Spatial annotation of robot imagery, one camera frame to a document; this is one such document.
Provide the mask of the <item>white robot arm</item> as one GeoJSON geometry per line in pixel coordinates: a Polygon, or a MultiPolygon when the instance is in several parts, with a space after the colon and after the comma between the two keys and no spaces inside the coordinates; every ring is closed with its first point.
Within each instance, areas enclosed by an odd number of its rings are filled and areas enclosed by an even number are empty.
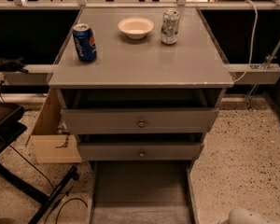
{"type": "Polygon", "coordinates": [[[228,221],[229,224],[272,224],[268,218],[244,208],[231,210],[228,221]]]}

